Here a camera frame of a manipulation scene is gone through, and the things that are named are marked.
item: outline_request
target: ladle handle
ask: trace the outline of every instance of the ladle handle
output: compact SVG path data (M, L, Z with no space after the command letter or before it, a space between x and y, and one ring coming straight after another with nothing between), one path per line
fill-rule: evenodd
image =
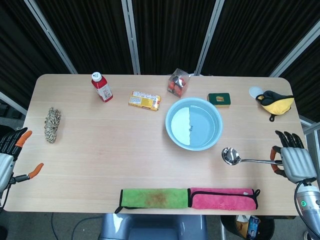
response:
M241 162L254 162L254 163L261 163L261 164L275 164L282 166L281 160L271 161L271 160L254 160L254 159L242 159Z

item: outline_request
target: metal ladle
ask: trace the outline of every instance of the metal ladle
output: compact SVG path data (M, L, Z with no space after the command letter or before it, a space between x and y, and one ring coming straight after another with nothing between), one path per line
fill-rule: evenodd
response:
M232 147L226 147L222 150L222 158L229 165L236 165L241 162L254 162L254 163L262 163L262 164L275 164L275 165L283 165L282 161L276 160L254 160L254 159L241 159L239 157L239 153L233 149Z

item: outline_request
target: green sponge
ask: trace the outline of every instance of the green sponge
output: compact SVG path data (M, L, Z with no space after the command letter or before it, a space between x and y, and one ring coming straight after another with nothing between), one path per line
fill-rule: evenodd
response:
M231 104L229 93L209 93L207 96L207 100L217 108L229 107Z
M155 209L184 209L188 207L188 190L179 188L129 188L122 189L120 207L122 208L155 208Z

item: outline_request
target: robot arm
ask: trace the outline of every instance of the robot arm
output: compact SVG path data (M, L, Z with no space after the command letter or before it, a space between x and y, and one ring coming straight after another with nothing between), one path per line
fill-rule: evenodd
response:
M9 189L12 184L32 179L41 170L43 163L40 163L34 171L29 174L14 177L14 167L22 147L26 140L31 136L32 131L27 128L10 132L0 139L0 203L1 196L5 189Z
M283 147L272 147L270 158L275 159L276 153L281 154L284 170L276 165L272 169L289 181L297 184L294 191L294 204L299 216L308 227L312 239L320 240L320 191L311 183L317 179L317 173L311 156L304 148L299 136L275 131L280 137Z

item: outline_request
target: metal pole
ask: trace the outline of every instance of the metal pole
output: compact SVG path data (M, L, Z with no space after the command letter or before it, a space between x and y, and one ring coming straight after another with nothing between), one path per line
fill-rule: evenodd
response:
M221 222L221 218L220 218L220 231L221 231L221 240L227 240L226 229Z
M279 77L312 42L320 36L320 20L309 30L309 32L300 40L300 42L291 50L291 52L280 62L269 77Z
M313 131L318 131L320 130L320 122L314 123L311 126L306 127L303 129L303 133L305 135L311 134Z
M131 54L133 74L140 75L140 62L139 62L135 18L134 18L132 1L121 0L121 3L122 3L126 35L128 37L129 49Z
M314 130L314 141L315 141L315 152L317 156L317 171L318 171L318 176L320 172L320 146L319 146L319 137L318 137L318 131ZM317 179L318 186L320 186L320 178L318 177Z
M40 8L36 4L34 0L24 0L25 4L33 14L36 21L39 23L40 27L42 28L43 32L52 43L53 47L59 54L60 58L64 62L65 66L68 68L70 73L77 74L77 70L75 69L74 65L72 64L70 58L68 57L66 51L60 44L57 36L55 35L54 31L51 29L49 23L47 22L45 16L42 14Z
M13 101L11 98L9 98L8 96L4 95L2 92L0 92L0 99L2 101L4 101L5 103L9 104L11 107L15 108L16 110L18 110L20 113L22 113L23 115L27 115L27 110L25 108L23 108L22 106L20 106L18 103L16 103L15 101Z
M208 53L208 49L210 47L210 43L212 40L212 37L215 33L215 29L218 23L218 19L220 17L220 13L222 10L222 7L225 3L225 0L216 0L214 7L213 7L213 11L212 11L212 15L211 15L211 19L208 25L208 29L206 31L206 35L203 41L203 45L202 45L202 49L200 52L200 56L199 56L199 60L198 63L196 65L196 69L194 71L194 75L195 76L199 76L202 70L202 67L204 65L207 53Z

